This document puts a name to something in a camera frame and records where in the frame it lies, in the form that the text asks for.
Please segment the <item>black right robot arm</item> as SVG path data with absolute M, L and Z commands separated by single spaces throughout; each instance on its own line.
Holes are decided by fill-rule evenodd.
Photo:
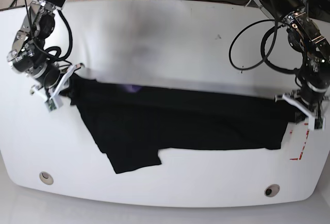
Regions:
M 68 62 L 66 69 L 61 69 L 59 62 L 67 62 L 73 49 L 73 35 L 69 23 L 62 13 L 66 0 L 32 0 L 25 5 L 26 16 L 16 33 L 12 49 L 7 56 L 9 66 L 18 73 L 26 73 L 39 86 L 32 87 L 35 93 L 45 90 L 45 101 L 55 102 L 57 96 L 69 86 L 69 78 L 83 67 Z M 64 22 L 69 36 L 67 52 L 63 55 L 59 46 L 45 48 L 45 40 L 55 28 L 55 13 Z

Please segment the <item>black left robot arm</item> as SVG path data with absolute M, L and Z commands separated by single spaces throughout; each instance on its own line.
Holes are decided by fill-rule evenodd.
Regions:
M 294 75 L 300 89 L 289 94 L 286 100 L 296 102 L 300 109 L 306 108 L 315 114 L 317 119 L 321 119 L 322 103 L 329 89 L 328 40 L 305 12 L 302 0 L 253 1 L 267 16 L 266 22 L 273 22 L 274 26 L 265 33 L 261 41 L 261 61 L 247 69 L 255 69 L 264 63 L 274 71 Z M 299 68 L 281 68 L 269 60 L 280 27 L 286 28 L 291 48 L 302 55 L 302 65 Z

